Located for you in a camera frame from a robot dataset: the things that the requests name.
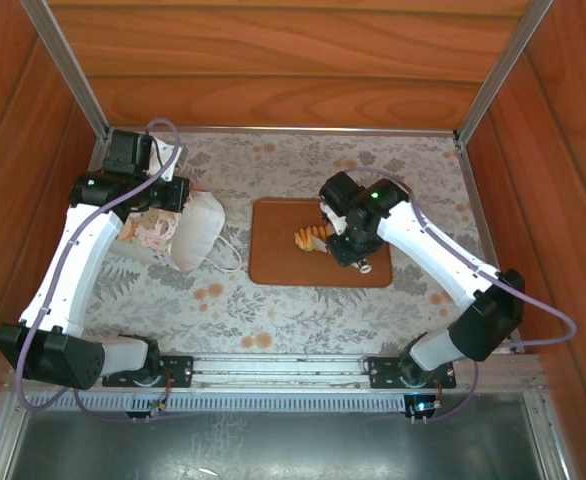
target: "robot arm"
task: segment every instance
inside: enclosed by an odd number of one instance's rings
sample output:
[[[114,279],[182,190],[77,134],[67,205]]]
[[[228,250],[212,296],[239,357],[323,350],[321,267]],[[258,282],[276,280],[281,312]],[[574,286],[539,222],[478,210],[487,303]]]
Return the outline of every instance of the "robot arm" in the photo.
[[[327,247],[342,266],[362,262],[387,241],[424,268],[463,310],[451,325],[419,337],[402,352],[399,363],[408,386],[425,383],[430,372],[450,361],[485,360],[520,324],[522,301],[477,272],[519,290],[524,288],[522,276],[514,270],[502,274],[424,219],[432,234],[475,266],[470,270],[422,227],[408,193],[398,185],[380,180],[364,189],[341,172],[326,182],[320,196],[321,209],[336,231]]]
[[[152,156],[153,142],[156,142],[156,152]],[[130,192],[147,176],[156,173],[160,152],[169,148],[172,149],[148,135],[115,131],[103,170],[85,173],[76,180],[62,238],[40,288],[22,313],[19,325],[0,326],[0,350],[14,368],[26,335],[45,305],[54,272],[71,235],[99,207]],[[153,373],[159,369],[156,365],[159,350],[151,339],[120,336],[97,343],[80,337],[100,265],[129,213],[149,207],[182,211],[189,182],[173,177],[174,168],[175,161],[164,170],[162,179],[98,215],[82,231],[69,250],[46,315],[29,349],[25,378],[87,389],[100,376],[122,371],[141,371],[146,375],[147,371]]]

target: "wooden wall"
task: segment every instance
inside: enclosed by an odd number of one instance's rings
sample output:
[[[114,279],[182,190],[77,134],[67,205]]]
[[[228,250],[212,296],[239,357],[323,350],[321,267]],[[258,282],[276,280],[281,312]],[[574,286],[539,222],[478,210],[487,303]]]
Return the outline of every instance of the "wooden wall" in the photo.
[[[51,0],[110,123],[459,127],[528,0]]]
[[[17,321],[44,277],[94,143],[19,0],[0,0],[0,323]],[[0,355],[0,386],[7,370]]]
[[[586,478],[586,0],[555,0],[468,153],[501,264],[578,323],[571,342],[539,352]],[[563,327],[530,308],[521,332]]]

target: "floral tablecloth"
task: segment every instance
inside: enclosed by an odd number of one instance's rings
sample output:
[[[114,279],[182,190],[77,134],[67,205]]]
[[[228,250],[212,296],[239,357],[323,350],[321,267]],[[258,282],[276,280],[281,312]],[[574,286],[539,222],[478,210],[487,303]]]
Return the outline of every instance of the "floral tablecloth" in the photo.
[[[171,135],[158,135],[171,142]],[[392,248],[393,284],[384,289],[263,286],[247,275],[252,202],[316,197],[339,170],[372,166],[413,187],[442,230],[483,257],[450,138],[185,133],[179,175],[223,205],[222,235],[244,260],[228,274],[205,262],[189,274],[108,254],[87,309],[88,338],[150,335],[184,353],[396,353],[459,310],[442,288]],[[368,185],[372,174],[352,174]],[[210,257],[233,266],[221,242]]]

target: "brown tray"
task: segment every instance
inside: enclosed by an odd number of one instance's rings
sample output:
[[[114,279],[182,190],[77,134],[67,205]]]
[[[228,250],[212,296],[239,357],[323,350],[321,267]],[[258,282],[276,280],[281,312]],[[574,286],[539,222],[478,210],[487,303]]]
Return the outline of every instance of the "brown tray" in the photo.
[[[260,198],[253,204],[249,278],[263,285],[383,288],[393,281],[388,243],[367,260],[366,275],[354,267],[341,267],[329,254],[305,252],[293,240],[302,227],[322,225],[320,200],[312,198]]]

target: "white string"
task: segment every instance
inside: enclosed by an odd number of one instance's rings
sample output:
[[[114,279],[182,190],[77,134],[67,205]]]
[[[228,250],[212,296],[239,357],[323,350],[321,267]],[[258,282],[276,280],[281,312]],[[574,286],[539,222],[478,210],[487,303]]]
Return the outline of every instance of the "white string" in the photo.
[[[222,240],[224,243],[226,243],[229,247],[231,247],[231,250],[233,250],[233,252],[235,253],[235,255],[237,255],[237,259],[239,261],[239,264],[237,267],[231,269],[231,268],[222,268],[220,267],[217,263],[215,263],[213,260],[211,260],[208,257],[205,257],[204,260],[206,260],[207,262],[209,262],[211,265],[213,265],[215,268],[217,268],[218,270],[222,271],[222,272],[226,272],[226,273],[233,273],[233,272],[237,272],[240,268],[242,268],[242,257],[240,256],[240,252],[238,252],[235,247],[233,245],[231,245],[231,243],[224,237],[221,237],[220,235],[217,236],[217,238],[219,238],[220,240]]]

